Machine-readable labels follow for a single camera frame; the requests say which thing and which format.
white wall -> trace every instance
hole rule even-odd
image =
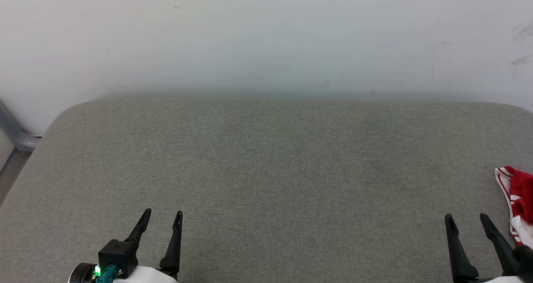
[[[0,0],[0,35],[0,99],[34,134],[121,94],[400,92],[533,111],[531,0]]]

red and white cloth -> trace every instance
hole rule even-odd
[[[516,244],[533,247],[533,175],[510,166],[499,167],[494,174],[509,205]]]

metal frame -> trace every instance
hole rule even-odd
[[[33,152],[39,143],[40,139],[27,134],[21,129],[2,103],[0,103],[0,128],[19,151]]]

red cloth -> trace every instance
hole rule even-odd
[[[524,221],[533,224],[533,175],[510,166],[505,169],[512,173],[509,194],[511,200],[514,200],[513,215],[520,215]]]

